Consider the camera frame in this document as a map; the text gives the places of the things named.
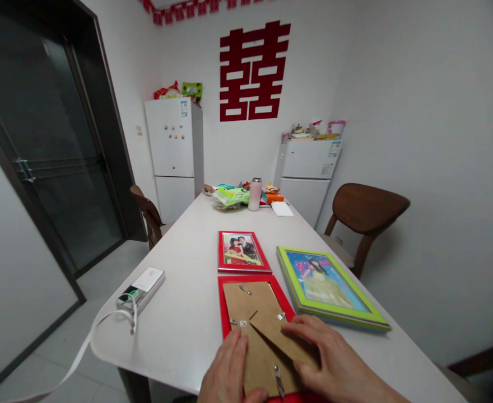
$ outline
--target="green picture frame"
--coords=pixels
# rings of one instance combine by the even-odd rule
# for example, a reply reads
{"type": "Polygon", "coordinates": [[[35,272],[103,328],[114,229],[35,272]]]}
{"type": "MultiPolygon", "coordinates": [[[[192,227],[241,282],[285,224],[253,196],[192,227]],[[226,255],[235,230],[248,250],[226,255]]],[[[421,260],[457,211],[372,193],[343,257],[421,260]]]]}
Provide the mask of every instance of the green picture frame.
{"type": "Polygon", "coordinates": [[[389,331],[392,329],[383,315],[364,295],[364,293],[355,284],[348,273],[340,266],[340,264],[334,259],[331,254],[320,251],[309,251],[304,249],[277,246],[277,255],[280,260],[280,264],[282,266],[282,270],[284,272],[291,294],[293,295],[293,298],[295,300],[297,310],[299,310],[300,312],[310,313],[312,315],[323,316],[335,320],[341,320],[349,324],[366,326],[383,331],[389,331]],[[336,306],[329,303],[312,301],[308,299],[305,295],[305,292],[303,291],[301,284],[299,283],[296,271],[287,254],[288,251],[309,256],[317,255],[320,258],[330,261],[333,267],[337,270],[338,274],[347,283],[348,287],[354,293],[355,297],[364,305],[364,307],[366,308],[365,311],[367,310],[368,312],[360,311],[354,308],[336,306]]]}

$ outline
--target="white cable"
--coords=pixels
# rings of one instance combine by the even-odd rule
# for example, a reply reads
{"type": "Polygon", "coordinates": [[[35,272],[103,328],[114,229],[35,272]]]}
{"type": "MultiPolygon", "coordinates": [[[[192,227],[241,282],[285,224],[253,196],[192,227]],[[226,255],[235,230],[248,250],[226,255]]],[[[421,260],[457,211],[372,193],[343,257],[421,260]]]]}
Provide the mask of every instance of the white cable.
{"type": "Polygon", "coordinates": [[[92,326],[92,328],[90,329],[90,332],[86,336],[86,340],[84,340],[84,342],[80,346],[80,350],[78,351],[78,354],[75,357],[75,361],[73,361],[71,368],[69,369],[69,371],[63,377],[63,379],[60,381],[59,384],[57,384],[55,387],[48,390],[47,392],[38,393],[37,395],[31,395],[31,396],[25,397],[23,399],[8,400],[8,401],[5,401],[4,403],[36,403],[38,401],[43,400],[44,398],[49,396],[51,393],[53,393],[56,389],[58,389],[66,380],[69,379],[69,377],[71,375],[73,375],[73,372],[75,372],[75,370],[77,369],[78,365],[80,364],[80,360],[82,359],[82,356],[84,355],[84,352],[86,351],[86,348],[88,347],[88,344],[90,343],[91,337],[93,336],[97,326],[99,326],[101,324],[101,322],[103,322],[110,315],[113,315],[114,313],[121,313],[122,315],[124,315],[129,320],[129,323],[131,324],[131,334],[134,335],[134,333],[136,332],[136,318],[137,318],[136,301],[134,300],[134,297],[131,294],[125,293],[125,294],[120,295],[120,297],[121,296],[127,296],[127,298],[130,297],[133,300],[134,315],[131,315],[129,312],[127,312],[125,310],[117,310],[117,311],[107,313],[105,316],[103,316],[101,319],[99,319],[97,321],[97,323],[95,324],[95,326],[92,326]]]}

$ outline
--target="red picture frame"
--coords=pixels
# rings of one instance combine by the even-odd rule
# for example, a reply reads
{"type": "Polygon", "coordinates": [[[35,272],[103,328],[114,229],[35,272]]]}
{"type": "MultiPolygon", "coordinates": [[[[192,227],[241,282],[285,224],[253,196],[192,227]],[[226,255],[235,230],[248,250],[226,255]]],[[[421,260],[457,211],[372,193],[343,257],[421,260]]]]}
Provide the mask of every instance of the red picture frame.
{"type": "MultiPolygon", "coordinates": [[[[288,322],[295,317],[295,311],[291,307],[289,301],[280,288],[278,280],[273,275],[248,275],[248,276],[220,276],[218,278],[218,297],[220,299],[220,316],[222,319],[222,339],[228,336],[231,332],[230,315],[228,315],[228,307],[226,305],[226,297],[224,295],[224,284],[227,283],[257,283],[266,282],[269,283],[275,293],[276,300],[280,304],[280,307],[286,314],[286,319],[288,322]]],[[[284,403],[328,403],[326,399],[319,396],[314,392],[303,392],[303,393],[292,393],[286,395],[284,398],[284,403]]],[[[281,403],[282,399],[279,396],[272,397],[267,400],[269,403],[281,403]]]]}
{"type": "Polygon", "coordinates": [[[218,272],[240,274],[272,274],[256,234],[252,231],[218,232],[218,272]],[[230,249],[234,242],[233,253],[230,249]]]}

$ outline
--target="picture frame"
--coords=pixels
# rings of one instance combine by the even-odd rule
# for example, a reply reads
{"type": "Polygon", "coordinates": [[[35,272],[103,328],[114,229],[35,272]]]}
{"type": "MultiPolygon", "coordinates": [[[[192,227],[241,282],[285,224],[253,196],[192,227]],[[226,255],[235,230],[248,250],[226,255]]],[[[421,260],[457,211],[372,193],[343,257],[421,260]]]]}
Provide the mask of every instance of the picture frame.
{"type": "Polygon", "coordinates": [[[261,245],[252,231],[218,232],[218,272],[272,274],[261,245]]]}
{"type": "Polygon", "coordinates": [[[373,330],[392,329],[331,254],[278,246],[277,255],[299,312],[373,330]]]}
{"type": "MultiPolygon", "coordinates": [[[[224,295],[224,284],[230,283],[257,283],[266,282],[269,284],[278,304],[282,308],[282,312],[285,313],[288,322],[295,317],[295,312],[290,302],[286,298],[284,291],[280,287],[278,280],[274,275],[245,275],[245,276],[219,276],[218,278],[218,298],[220,300],[220,315],[222,321],[222,338],[225,339],[231,332],[230,315],[226,305],[226,296],[224,295]]],[[[317,393],[305,390],[300,393],[287,394],[284,399],[286,403],[328,403],[328,401],[319,396],[317,393]]],[[[267,403],[281,403],[280,397],[270,397],[266,401],[267,403]]]]}

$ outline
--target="glass door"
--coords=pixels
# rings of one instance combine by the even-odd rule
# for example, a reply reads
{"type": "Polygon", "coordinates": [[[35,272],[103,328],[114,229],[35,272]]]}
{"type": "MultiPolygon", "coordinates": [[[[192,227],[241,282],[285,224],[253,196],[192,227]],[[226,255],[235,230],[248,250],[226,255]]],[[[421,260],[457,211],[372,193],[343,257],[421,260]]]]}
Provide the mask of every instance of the glass door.
{"type": "Polygon", "coordinates": [[[0,145],[77,275],[125,236],[75,66],[62,38],[0,13],[0,145]]]}

